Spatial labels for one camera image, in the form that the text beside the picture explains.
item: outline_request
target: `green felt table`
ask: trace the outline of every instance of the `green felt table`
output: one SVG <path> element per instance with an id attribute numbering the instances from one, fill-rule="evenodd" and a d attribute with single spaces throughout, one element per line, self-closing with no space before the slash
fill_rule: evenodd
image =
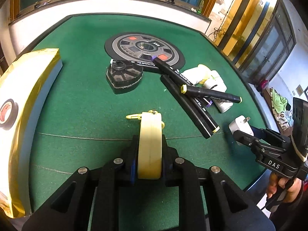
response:
<path id="1" fill-rule="evenodd" d="M 110 57 L 105 41 L 121 32 L 143 32 L 164 38 L 184 54 L 181 71 L 199 63 L 217 70 L 227 92 L 243 102 L 221 114 L 212 105 L 208 111 L 221 127 L 210 139 L 198 129 L 160 82 L 160 75 L 145 72 L 139 86 L 116 95 L 105 74 Z M 169 146 L 196 166 L 217 165 L 244 189 L 263 168 L 254 162 L 249 148 L 238 146 L 228 125 L 240 115 L 250 124 L 265 127 L 252 97 L 221 54 L 201 34 L 185 27 L 148 18 L 125 15 L 72 17 L 45 37 L 34 50 L 59 48 L 63 68 L 42 109 L 30 156 L 30 199 L 33 210 L 76 169 L 103 166 L 116 158 L 140 131 L 140 121 L 126 115 L 155 108 L 162 114 Z M 120 230 L 162 230 L 178 225 L 178 189 L 161 182 L 142 183 L 120 190 Z"/>

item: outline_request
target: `human hand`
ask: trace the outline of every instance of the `human hand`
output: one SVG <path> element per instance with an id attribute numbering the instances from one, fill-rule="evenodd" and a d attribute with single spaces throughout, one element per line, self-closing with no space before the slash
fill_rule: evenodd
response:
<path id="1" fill-rule="evenodd" d="M 278 176 L 272 172 L 269 176 L 269 184 L 267 185 L 266 194 L 268 198 L 271 198 L 273 194 L 277 191 L 277 186 L 285 188 L 285 184 L 289 179 L 287 178 L 278 178 Z M 287 190 L 287 194 L 283 199 L 284 203 L 293 202 L 299 192 L 301 191 L 301 180 L 296 178 L 293 185 Z"/>

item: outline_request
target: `circular device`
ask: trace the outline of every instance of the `circular device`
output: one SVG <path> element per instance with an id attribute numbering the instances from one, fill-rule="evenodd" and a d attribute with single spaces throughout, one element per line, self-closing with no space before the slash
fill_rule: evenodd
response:
<path id="1" fill-rule="evenodd" d="M 144 33 L 121 33 L 105 42 L 107 54 L 115 60 L 138 61 L 153 64 L 158 57 L 172 66 L 181 69 L 185 65 L 182 52 L 170 42 Z"/>
<path id="2" fill-rule="evenodd" d="M 7 100 L 0 108 L 0 128 L 9 130 L 15 123 L 18 114 L 18 105 L 12 100 Z"/>

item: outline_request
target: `yellow clip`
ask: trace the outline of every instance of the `yellow clip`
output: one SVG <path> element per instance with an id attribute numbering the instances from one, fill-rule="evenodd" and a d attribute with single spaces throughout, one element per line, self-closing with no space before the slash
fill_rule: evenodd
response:
<path id="1" fill-rule="evenodd" d="M 130 120 L 130 119 L 138 119 L 141 120 L 142 114 L 133 114 L 133 115 L 127 115 L 125 118 Z"/>
<path id="2" fill-rule="evenodd" d="M 148 112 L 150 112 L 150 113 L 153 113 L 153 112 L 154 112 L 154 115 L 158 113 L 158 111 L 156 111 L 155 109 L 149 110 Z M 138 120 L 141 120 L 142 114 L 127 115 L 125 118 L 126 118 L 127 120 L 131 120 L 131 119 L 138 119 Z M 162 122 L 161 122 L 161 129 L 164 129 L 164 127 L 165 127 L 165 123 L 162 121 Z"/>

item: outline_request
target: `metal screw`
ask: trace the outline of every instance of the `metal screw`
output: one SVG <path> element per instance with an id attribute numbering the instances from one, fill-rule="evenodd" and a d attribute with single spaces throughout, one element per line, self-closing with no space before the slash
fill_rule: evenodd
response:
<path id="1" fill-rule="evenodd" d="M 115 158 L 114 160 L 113 160 L 113 163 L 114 164 L 121 164 L 123 162 L 123 159 L 122 158 Z"/>
<path id="2" fill-rule="evenodd" d="M 78 169 L 78 173 L 80 173 L 81 175 L 85 174 L 86 172 L 88 172 L 88 169 L 86 167 L 81 167 Z"/>
<path id="3" fill-rule="evenodd" d="M 211 171 L 214 172 L 215 174 L 217 174 L 217 173 L 220 172 L 220 167 L 218 167 L 218 166 L 213 166 L 213 167 L 211 167 Z"/>
<path id="4" fill-rule="evenodd" d="M 176 158 L 175 159 L 175 162 L 177 163 L 177 164 L 182 164 L 182 163 L 184 163 L 184 159 L 182 158 L 182 157 L 178 157 L 178 158 Z"/>

